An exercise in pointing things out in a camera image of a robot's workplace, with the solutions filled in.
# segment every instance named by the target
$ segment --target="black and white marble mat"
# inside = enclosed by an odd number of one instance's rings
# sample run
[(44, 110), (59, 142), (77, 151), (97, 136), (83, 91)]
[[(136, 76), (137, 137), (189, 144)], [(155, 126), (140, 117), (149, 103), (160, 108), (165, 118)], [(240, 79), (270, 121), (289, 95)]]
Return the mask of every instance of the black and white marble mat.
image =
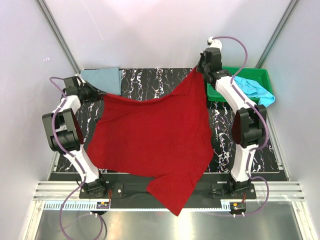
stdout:
[[(138, 68), (122, 70), (121, 95), (124, 98), (144, 101), (161, 98), (169, 93), (188, 75), (190, 68)], [(104, 102), (84, 103), (76, 114), (83, 132), (84, 147), (87, 149), (92, 139), (98, 120), (104, 110)], [(207, 172), (228, 172), (235, 159), (236, 144), (231, 140), (231, 128), (234, 113), (227, 103), (212, 102), (209, 112), (210, 127), (213, 139), (211, 143), (214, 156)], [(256, 151), (253, 159), (252, 172), (278, 172), (278, 164), (271, 142)], [(69, 160), (60, 156), (56, 173), (75, 173), (76, 169)]]

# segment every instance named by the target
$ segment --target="green tray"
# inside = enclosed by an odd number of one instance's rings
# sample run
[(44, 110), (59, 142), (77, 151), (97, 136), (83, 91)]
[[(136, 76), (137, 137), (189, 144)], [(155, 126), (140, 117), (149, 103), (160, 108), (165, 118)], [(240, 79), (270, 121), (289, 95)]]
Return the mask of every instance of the green tray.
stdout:
[[(235, 74), (236, 71), (238, 71), (239, 67), (224, 66), (223, 69), (228, 70), (231, 74)], [(238, 76), (245, 79), (255, 80), (269, 93), (274, 94), (271, 88), (267, 70), (261, 68), (244, 68), (238, 74)], [(216, 90), (214, 90), (209, 83), (207, 83), (206, 94), (210, 102), (226, 102), (225, 98)], [(259, 102), (259, 98), (251, 97), (250, 99), (256, 104)]]

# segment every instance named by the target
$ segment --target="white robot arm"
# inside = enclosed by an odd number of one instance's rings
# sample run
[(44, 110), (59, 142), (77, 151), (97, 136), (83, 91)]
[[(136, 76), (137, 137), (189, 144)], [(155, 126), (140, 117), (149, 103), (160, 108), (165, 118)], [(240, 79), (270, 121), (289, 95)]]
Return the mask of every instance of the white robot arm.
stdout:
[(108, 186), (84, 149), (83, 134), (75, 117), (75, 113), (83, 102), (97, 100), (99, 91), (79, 76), (64, 78), (63, 81), (66, 97), (61, 99), (61, 104), (53, 112), (42, 116), (49, 146), (53, 151), (59, 152), (70, 160), (80, 174), (82, 189), (88, 195), (102, 197), (107, 193)]
[(232, 194), (243, 194), (250, 188), (250, 170), (252, 167), (255, 149), (265, 137), (265, 129), (259, 116), (252, 108), (258, 111), (264, 120), (267, 110), (263, 105), (256, 105), (232, 81), (232, 75), (222, 69), (222, 43), (210, 37), (209, 47), (201, 53), (197, 71), (203, 74), (205, 82), (220, 93), (235, 113), (232, 126), (232, 138), (236, 143), (234, 165), (230, 172), (227, 190)]

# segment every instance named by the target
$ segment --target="blue cloth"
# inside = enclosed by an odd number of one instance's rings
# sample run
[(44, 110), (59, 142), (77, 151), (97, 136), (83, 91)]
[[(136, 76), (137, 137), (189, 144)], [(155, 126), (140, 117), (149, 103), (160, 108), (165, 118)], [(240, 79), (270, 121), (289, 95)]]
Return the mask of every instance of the blue cloth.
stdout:
[(121, 95), (122, 71), (118, 67), (85, 69), (81, 77), (107, 94)]
[(258, 102), (259, 105), (268, 107), (276, 100), (275, 96), (268, 92), (257, 81), (249, 80), (239, 76), (236, 76), (234, 80), (248, 98), (260, 99)]

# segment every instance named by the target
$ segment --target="red cloth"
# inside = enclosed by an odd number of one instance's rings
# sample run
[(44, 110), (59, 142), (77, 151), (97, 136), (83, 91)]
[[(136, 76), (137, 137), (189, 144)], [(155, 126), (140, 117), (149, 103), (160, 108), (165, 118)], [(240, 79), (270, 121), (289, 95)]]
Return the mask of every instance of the red cloth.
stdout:
[(179, 215), (213, 157), (211, 134), (203, 76), (194, 69), (160, 99), (107, 94), (87, 153), (98, 168), (154, 177), (147, 191)]

